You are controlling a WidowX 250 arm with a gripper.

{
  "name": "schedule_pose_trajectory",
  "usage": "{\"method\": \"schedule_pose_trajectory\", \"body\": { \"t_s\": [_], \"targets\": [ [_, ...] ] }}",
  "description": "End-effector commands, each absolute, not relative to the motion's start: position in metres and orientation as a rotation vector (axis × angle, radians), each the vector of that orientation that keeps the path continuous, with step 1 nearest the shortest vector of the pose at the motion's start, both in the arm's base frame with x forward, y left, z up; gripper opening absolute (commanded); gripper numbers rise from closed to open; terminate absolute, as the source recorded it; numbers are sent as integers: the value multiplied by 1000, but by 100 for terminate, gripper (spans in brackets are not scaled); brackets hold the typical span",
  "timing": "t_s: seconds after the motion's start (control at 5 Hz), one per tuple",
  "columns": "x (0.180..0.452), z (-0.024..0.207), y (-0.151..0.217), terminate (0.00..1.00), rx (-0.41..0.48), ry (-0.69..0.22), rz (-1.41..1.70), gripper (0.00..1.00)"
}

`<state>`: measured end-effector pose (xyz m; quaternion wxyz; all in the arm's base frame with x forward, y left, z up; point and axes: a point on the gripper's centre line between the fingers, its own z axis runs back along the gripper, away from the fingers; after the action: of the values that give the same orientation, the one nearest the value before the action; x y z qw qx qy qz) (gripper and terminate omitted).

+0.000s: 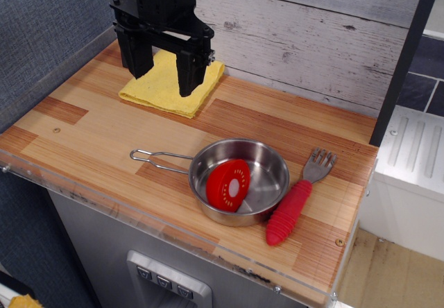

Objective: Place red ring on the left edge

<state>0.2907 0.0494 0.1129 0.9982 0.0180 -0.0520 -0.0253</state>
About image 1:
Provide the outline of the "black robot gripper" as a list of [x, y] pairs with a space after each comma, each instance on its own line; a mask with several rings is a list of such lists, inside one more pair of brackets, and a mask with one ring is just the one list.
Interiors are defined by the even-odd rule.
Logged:
[[153, 68], [152, 48], [176, 54], [181, 97], [203, 83], [214, 59], [214, 31], [195, 15], [196, 0], [111, 0], [123, 66], [136, 78]]

